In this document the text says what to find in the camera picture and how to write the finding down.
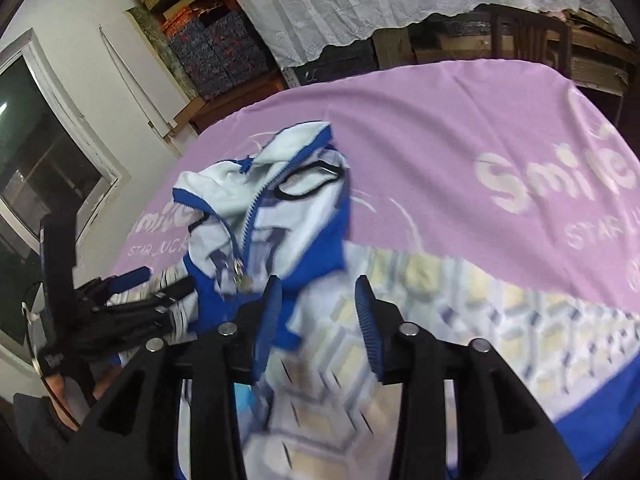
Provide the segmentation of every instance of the silver screw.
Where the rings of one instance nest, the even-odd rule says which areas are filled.
[[[402,323],[398,330],[402,335],[418,335],[418,332],[420,332],[420,327],[415,323]]]
[[[157,352],[164,346],[164,341],[159,337],[155,337],[146,342],[145,348],[150,352]]]
[[[486,354],[489,350],[491,350],[491,343],[489,343],[486,339],[482,339],[479,337],[478,339],[474,339],[471,342],[471,348],[473,348],[476,352]]]
[[[218,333],[220,335],[233,335],[238,331],[238,327],[235,323],[227,321],[218,327]]]

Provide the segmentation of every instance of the cable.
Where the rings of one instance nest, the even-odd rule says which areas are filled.
[[[24,322],[26,324],[26,338],[27,338],[27,346],[29,348],[29,354],[31,356],[31,363],[36,361],[36,356],[33,354],[33,346],[31,345],[31,336],[29,335],[29,319],[27,317],[27,313],[31,313],[31,311],[28,309],[26,302],[24,301],[26,299],[26,295],[27,293],[31,290],[31,288],[33,288],[35,285],[40,285],[42,282],[34,282],[31,283],[31,285],[29,285],[25,290],[24,290],[24,294],[22,295],[22,314],[24,316]],[[62,402],[60,402],[60,399],[58,398],[58,396],[53,392],[53,390],[51,389],[51,387],[49,386],[49,383],[47,383],[47,381],[45,380],[45,378],[42,376],[42,373],[40,372],[40,367],[34,367],[36,370],[36,373],[38,375],[38,377],[40,378],[40,380],[42,381],[42,384],[44,384],[44,387],[47,389],[47,391],[49,392],[49,396],[54,400],[54,402],[58,405],[58,407],[62,410],[62,412],[68,417],[68,419],[71,421],[71,423],[78,429],[80,429],[80,424],[78,424],[78,421],[74,418],[73,415],[71,415],[71,413],[69,413],[69,410],[66,409],[63,405]]]

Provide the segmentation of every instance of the window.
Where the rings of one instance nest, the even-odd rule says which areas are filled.
[[[24,342],[21,303],[41,280],[40,220],[73,211],[79,240],[120,173],[46,62],[32,31],[0,53],[0,344]]]

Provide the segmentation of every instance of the purple blanket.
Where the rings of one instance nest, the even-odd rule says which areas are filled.
[[[495,277],[640,311],[640,164],[571,81],[513,60],[441,62],[281,92],[208,128],[146,206],[114,266],[186,250],[184,170],[330,121],[352,167],[350,239],[465,258]]]

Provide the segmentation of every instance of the wooden chair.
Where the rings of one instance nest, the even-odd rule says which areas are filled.
[[[491,56],[501,59],[502,26],[511,23],[513,35],[513,58],[535,63],[548,64],[563,76],[571,78],[571,29],[566,23],[529,12],[500,5],[490,6],[491,13]],[[546,44],[547,31],[553,30],[560,35],[558,56],[550,51]]]

